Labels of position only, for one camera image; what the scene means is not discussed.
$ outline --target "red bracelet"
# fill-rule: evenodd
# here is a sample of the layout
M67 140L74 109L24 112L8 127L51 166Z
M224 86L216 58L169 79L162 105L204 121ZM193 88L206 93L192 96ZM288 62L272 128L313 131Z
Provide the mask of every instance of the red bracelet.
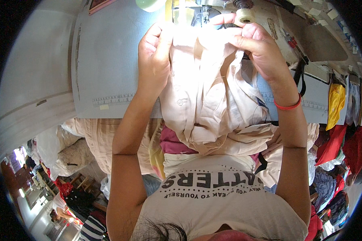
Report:
M276 107L279 108L279 109L283 109L283 110L295 109L295 108L298 107L298 106L300 105L300 103L301 103L301 96L300 96L300 94L299 94L299 100L298 100L298 102L297 102L296 104L292 105L292 106L289 106L289 107L283 107L283 106L278 105L278 104L276 103L275 99L274 99L274 103L275 103Z

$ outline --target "person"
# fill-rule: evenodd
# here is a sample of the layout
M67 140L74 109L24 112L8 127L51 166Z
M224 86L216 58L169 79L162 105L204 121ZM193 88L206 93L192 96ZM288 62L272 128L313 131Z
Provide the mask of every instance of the person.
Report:
M67 214L68 206L62 199L60 194L56 195L52 200L52 211L50 213L51 221L58 221L61 218L74 220L72 215Z
M311 215L307 125L300 95L279 47L256 23L218 15L212 24L235 23L229 42L243 49L268 82L278 108L283 159L276 193L236 157L200 156L146 196L137 150L150 113L167 84L170 23L155 23L138 45L138 89L113 140L106 224L111 240L304 240Z

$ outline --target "gray cloth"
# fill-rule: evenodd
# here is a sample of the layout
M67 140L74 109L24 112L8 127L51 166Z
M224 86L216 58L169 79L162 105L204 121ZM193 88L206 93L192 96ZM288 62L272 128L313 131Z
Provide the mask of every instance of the gray cloth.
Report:
M319 213L332 199L337 186L337 181L321 168L317 168L315 172L314 183L316 185L315 191L318 193L318 198L316 199L314 206L315 211Z

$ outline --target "red garment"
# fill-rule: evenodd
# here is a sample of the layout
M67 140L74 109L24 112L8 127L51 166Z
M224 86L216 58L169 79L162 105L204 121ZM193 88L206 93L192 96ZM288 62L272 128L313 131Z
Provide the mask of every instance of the red garment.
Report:
M321 147L318 148L318 160L315 166L334 160L337 157L340 146L343 142L343 137L346 133L346 128L347 124L335 125L330 130L330 139L328 140L328 142L324 143Z
M345 187L345 181L343 180L343 177L341 175L338 174L336 180L337 180L337 185L335 187L335 192L331 200L333 200L335 196L338 194L338 192L342 191L343 188Z
M164 125L159 145L163 153L169 154L197 154L198 152L180 142L176 133Z
M50 178L51 176L51 172L50 172L50 169L48 167L46 167L47 169L47 174L48 174L48 177ZM61 183L59 181L59 179L57 178L55 181L52 181L59 189L59 195L61 196L61 198L64 200L65 197L67 197L68 194L70 194L71 190L74 188L74 186L69 183L69 182L66 182L66 183Z
M319 219L317 212L315 211L314 205L311 205L311 219L309 224L309 233L304 241L313 240L318 230L323 229L322 221Z
M358 127L352 138L345 141L342 150L351 173L358 174L362 169L362 127Z

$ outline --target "white plastic bag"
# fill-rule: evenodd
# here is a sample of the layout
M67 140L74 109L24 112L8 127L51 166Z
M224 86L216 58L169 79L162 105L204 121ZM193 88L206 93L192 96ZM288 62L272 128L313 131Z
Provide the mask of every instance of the white plastic bag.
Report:
M314 156L311 152L307 153L307 162L309 165L309 186L312 185L312 183L314 182L314 178L315 178L315 160L317 159L316 156Z
M110 196L110 179L111 175L107 174L107 177L101 180L101 191L103 192L107 200L109 199Z

